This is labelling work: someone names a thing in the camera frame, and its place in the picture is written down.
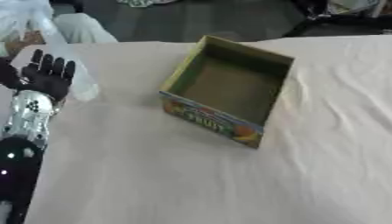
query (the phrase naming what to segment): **white tablecloth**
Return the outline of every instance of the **white tablecloth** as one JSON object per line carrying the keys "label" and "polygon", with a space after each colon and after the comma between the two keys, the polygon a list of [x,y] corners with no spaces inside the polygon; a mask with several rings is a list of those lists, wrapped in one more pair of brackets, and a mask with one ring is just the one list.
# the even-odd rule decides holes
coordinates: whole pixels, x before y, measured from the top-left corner
{"label": "white tablecloth", "polygon": [[392,37],[251,45],[296,57],[259,150],[160,108],[191,44],[75,45],[101,95],[53,121],[27,223],[389,224]]}

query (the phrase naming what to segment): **cardboard box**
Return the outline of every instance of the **cardboard box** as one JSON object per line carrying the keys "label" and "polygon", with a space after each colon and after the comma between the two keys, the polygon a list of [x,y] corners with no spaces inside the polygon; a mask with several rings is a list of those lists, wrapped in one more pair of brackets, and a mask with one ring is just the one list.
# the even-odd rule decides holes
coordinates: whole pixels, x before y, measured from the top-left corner
{"label": "cardboard box", "polygon": [[205,36],[161,87],[164,110],[258,148],[293,58]]}

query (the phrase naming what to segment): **floor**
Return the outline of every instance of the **floor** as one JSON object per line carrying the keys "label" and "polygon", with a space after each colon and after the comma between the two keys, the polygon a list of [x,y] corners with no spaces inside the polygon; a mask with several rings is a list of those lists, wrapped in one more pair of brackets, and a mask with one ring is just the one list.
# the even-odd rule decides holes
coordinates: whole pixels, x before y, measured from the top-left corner
{"label": "floor", "polygon": [[181,0],[143,9],[116,0],[85,2],[86,13],[120,41],[194,42],[205,34],[277,39],[302,19],[290,0]]}

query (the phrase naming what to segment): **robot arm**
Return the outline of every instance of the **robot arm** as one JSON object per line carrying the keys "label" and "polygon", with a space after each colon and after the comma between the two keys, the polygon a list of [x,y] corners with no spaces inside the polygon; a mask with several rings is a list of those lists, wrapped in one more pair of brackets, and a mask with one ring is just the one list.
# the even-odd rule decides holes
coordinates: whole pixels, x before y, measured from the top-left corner
{"label": "robot arm", "polygon": [[25,220],[47,146],[47,125],[64,104],[74,71],[73,61],[40,50],[20,76],[0,61],[0,83],[15,91],[0,134],[0,224]]}

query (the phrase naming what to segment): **black glove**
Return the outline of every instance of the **black glove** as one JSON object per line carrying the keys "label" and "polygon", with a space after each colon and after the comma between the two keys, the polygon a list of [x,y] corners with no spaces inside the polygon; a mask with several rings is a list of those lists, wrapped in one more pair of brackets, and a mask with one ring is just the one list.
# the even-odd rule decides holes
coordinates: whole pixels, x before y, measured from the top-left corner
{"label": "black glove", "polygon": [[62,58],[54,59],[51,54],[36,50],[30,64],[22,68],[21,77],[13,66],[0,60],[0,84],[18,91],[38,91],[60,102],[68,94],[75,69],[74,61],[65,63]]}

